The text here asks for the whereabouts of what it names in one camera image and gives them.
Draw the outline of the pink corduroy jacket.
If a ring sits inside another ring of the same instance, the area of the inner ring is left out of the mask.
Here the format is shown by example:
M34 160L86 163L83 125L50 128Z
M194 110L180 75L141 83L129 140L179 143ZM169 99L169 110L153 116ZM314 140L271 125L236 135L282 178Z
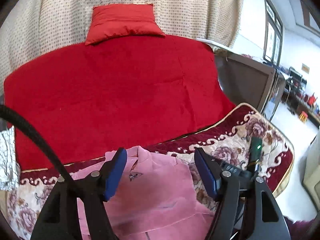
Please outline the pink corduroy jacket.
M104 207L119 239L205 239L215 212L193 162L140 146Z

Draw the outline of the floral plush blanket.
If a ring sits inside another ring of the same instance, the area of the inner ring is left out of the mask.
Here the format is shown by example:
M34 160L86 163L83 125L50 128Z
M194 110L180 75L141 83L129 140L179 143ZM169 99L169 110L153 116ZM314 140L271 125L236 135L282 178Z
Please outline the floral plush blanket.
M142 148L195 163L194 151L200 147L208 155L245 170L252 137L262 139L259 176L277 196L289 181L293 147L277 128L246 103L236 106L202 132Z

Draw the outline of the white patterned folded cloth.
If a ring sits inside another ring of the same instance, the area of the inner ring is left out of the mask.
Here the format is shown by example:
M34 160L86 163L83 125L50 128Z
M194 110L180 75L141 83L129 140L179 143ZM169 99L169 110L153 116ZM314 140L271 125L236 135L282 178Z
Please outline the white patterned folded cloth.
M15 127L1 131L0 136L0 189L18 188L21 169L16 158Z

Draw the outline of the red quilt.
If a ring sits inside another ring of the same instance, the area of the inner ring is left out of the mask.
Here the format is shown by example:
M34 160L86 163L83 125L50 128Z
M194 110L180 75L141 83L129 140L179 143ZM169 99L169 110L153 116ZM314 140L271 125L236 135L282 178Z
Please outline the red quilt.
M4 102L63 164L193 133L234 108L219 85L212 49L172 35L51 51L5 79Z

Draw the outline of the dark framed window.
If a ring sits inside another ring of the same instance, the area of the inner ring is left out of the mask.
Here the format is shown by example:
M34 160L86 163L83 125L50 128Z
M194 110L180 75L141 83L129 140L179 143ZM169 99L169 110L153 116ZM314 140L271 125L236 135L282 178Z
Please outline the dark framed window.
M271 0L264 0L264 5L266 24L263 59L270 65L279 67L284 26Z

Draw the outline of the red pillow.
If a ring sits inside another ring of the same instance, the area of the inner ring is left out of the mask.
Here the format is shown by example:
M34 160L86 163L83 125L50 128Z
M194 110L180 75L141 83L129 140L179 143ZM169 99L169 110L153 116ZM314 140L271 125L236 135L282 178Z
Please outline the red pillow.
M94 7L85 45L132 35L165 36L155 21L152 4L109 4Z

